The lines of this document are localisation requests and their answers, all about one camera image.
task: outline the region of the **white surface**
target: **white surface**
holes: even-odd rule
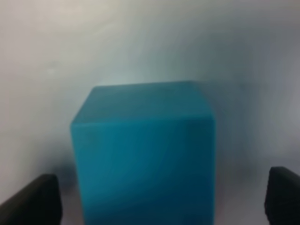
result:
[[[90,89],[193,79],[208,82],[218,112],[216,223],[267,224],[269,167],[300,161],[299,10],[295,0],[1,0],[0,202],[56,172],[64,223],[80,224],[68,126]]]

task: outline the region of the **blue cube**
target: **blue cube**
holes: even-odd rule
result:
[[[215,121],[196,83],[95,87],[71,132],[86,225],[213,225]]]

